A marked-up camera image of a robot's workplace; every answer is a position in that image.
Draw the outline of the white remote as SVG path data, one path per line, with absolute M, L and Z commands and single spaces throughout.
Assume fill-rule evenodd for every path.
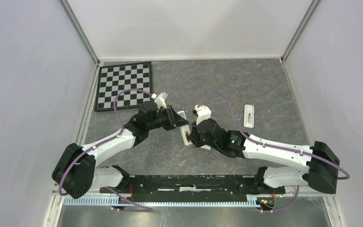
M 180 116 L 182 116 L 182 117 L 184 117 L 185 119 L 187 119 L 186 114 L 185 114 L 185 111 L 178 111 L 177 113 L 178 113 Z M 180 127 L 180 131 L 181 131 L 181 136 L 182 136 L 182 139 L 183 139 L 183 143 L 184 143 L 184 145 L 185 145 L 185 146 L 189 146 L 189 145 L 191 145 L 191 144 L 192 144 L 192 142 L 191 142 L 190 140 L 187 140 L 186 135 L 185 135 L 185 133 L 186 133 L 186 132 L 191 133 L 189 125 L 185 125 L 185 126 Z

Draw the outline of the white remote control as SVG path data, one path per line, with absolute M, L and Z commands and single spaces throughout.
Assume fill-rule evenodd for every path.
M 255 107 L 253 105 L 244 106 L 244 121 L 243 126 L 245 128 L 254 128 L 254 111 Z

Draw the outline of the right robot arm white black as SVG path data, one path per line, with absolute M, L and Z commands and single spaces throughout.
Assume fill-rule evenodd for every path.
M 265 140 L 246 132 L 225 130 L 213 119 L 193 123 L 187 138 L 195 147 L 213 148 L 230 158 L 261 159 L 282 167 L 258 169 L 254 187 L 260 193 L 271 188 L 309 186 L 325 194 L 335 194 L 340 160 L 324 142 L 291 145 Z

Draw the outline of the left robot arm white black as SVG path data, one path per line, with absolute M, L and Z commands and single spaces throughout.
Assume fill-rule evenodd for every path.
M 151 130 L 163 128 L 170 131 L 188 124 L 170 105 L 158 107 L 154 101 L 147 101 L 114 134 L 83 146 L 69 144 L 52 172 L 52 179 L 61 186 L 61 195 L 68 194 L 74 199 L 89 190 L 107 186 L 117 192 L 125 192 L 130 186 L 129 179 L 115 167 L 99 168 L 99 165 L 140 144 Z

